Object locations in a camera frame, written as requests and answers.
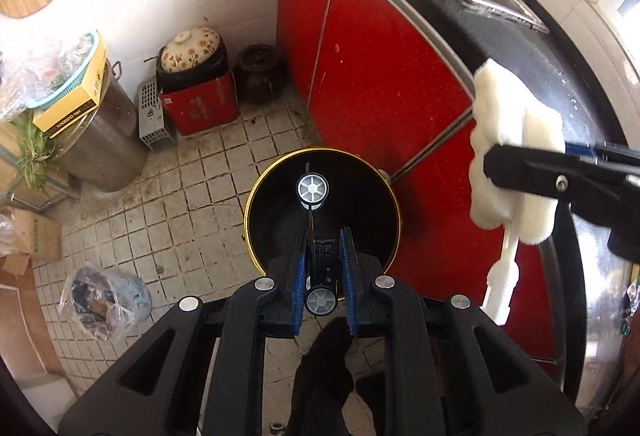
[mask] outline window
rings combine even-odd
[[[612,29],[640,71],[640,0],[588,0]]]

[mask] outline red cabinet door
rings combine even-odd
[[[278,0],[278,46],[303,102],[309,95],[329,0]]]
[[[309,106],[325,145],[393,174],[469,105],[388,0],[331,0]]]
[[[485,231],[469,217],[469,133],[458,132],[403,176],[394,190],[402,210],[402,237],[390,273],[427,297],[463,293],[482,304],[486,274],[500,257],[502,229]],[[529,355],[554,358],[551,307],[538,247],[522,243],[520,279],[505,331]]]

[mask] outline red box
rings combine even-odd
[[[238,100],[231,72],[197,86],[166,95],[162,106],[181,135],[191,135],[236,120]]]

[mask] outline black can lid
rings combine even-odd
[[[280,52],[268,44],[248,46],[238,55],[238,66],[247,72],[261,73],[271,70],[280,60]]]

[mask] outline white foam sponge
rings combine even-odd
[[[484,155],[496,143],[523,145],[564,153],[562,117],[537,100],[511,71],[490,59],[474,76],[476,127],[471,132],[475,157],[469,166],[471,219],[482,229],[505,226],[502,256],[489,272],[482,308],[505,324],[518,281],[514,262],[518,240],[528,245],[551,235],[558,202],[495,187],[484,175]]]

